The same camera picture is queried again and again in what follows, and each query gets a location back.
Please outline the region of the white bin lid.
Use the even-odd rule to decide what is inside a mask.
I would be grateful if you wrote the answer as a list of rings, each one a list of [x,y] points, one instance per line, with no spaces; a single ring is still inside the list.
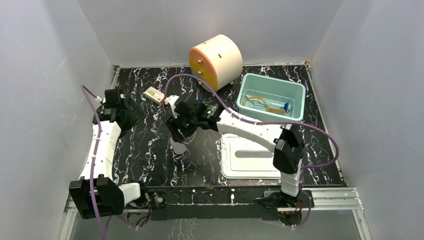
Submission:
[[[234,134],[221,138],[221,173],[227,179],[277,180],[274,154],[265,147]]]

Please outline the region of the metal crucible tongs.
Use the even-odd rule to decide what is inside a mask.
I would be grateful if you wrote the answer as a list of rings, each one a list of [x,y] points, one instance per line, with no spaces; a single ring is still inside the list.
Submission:
[[[263,99],[259,98],[247,98],[244,100],[243,104],[245,105],[247,102],[250,102],[254,106],[259,106],[261,108],[265,108],[265,110],[269,113],[275,113],[275,114],[285,114],[285,110],[281,108],[275,108],[269,106]]]

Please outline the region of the clear graduated cylinder blue base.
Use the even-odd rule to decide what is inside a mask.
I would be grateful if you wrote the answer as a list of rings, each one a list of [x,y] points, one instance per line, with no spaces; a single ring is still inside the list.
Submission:
[[[283,105],[262,103],[261,106],[263,108],[265,108],[265,110],[266,110],[266,108],[285,109],[285,111],[286,111],[287,114],[290,113],[290,111],[291,111],[290,108],[289,108],[290,104],[288,102],[286,102]]]

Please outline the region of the tan rubber tubing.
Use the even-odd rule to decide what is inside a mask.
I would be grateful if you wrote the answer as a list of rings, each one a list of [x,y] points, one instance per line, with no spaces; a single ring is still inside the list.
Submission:
[[[270,106],[265,101],[264,98],[260,96],[244,96],[242,106],[249,107],[253,109],[267,110]]]

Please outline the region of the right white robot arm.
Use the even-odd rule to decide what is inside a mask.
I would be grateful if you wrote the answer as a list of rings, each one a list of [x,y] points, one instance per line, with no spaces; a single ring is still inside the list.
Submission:
[[[265,123],[236,113],[220,103],[206,105],[193,95],[170,95],[164,105],[171,110],[165,122],[171,133],[170,144],[175,154],[186,150],[185,140],[197,129],[233,134],[261,145],[273,154],[273,166],[280,172],[281,199],[288,207],[295,207],[302,199],[301,166],[305,145],[298,133],[284,123]]]

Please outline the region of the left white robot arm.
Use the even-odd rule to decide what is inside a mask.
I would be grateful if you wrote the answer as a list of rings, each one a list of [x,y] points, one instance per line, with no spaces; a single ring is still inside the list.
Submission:
[[[82,219],[120,215],[132,203],[144,208],[149,194],[143,183],[113,181],[113,160],[118,140],[145,118],[143,110],[121,89],[107,89],[92,107],[92,141],[84,169],[69,184],[69,194]]]

